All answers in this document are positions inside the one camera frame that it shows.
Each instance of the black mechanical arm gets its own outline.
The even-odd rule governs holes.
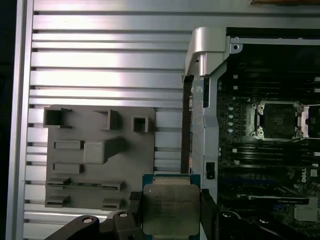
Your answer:
[[[117,211],[101,223],[95,216],[79,216],[45,240],[144,240],[142,200],[141,192],[132,192],[129,210]],[[220,211],[207,189],[201,191],[200,201],[200,222],[208,240],[311,239],[270,216],[248,222],[236,212]]]

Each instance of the metal frame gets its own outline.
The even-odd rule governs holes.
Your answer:
[[[33,1],[17,1],[6,240],[23,238]]]

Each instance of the gray plastic tray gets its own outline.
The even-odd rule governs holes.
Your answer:
[[[45,206],[119,210],[154,172],[156,114],[149,107],[53,105]]]

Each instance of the motherboard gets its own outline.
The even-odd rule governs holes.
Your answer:
[[[320,237],[319,85],[314,73],[268,72],[239,62],[219,79],[222,209],[248,220],[272,215]]]

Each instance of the screw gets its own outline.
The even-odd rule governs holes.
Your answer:
[[[260,222],[260,223],[263,223],[263,224],[268,224],[268,223],[269,223],[268,220],[263,219],[263,218],[260,218],[260,219],[259,219],[259,222]]]
[[[231,218],[231,214],[228,212],[222,213],[222,216],[224,216],[225,218]]]
[[[91,218],[85,218],[82,220],[82,222],[84,222],[85,224],[89,224],[92,222],[92,219]]]

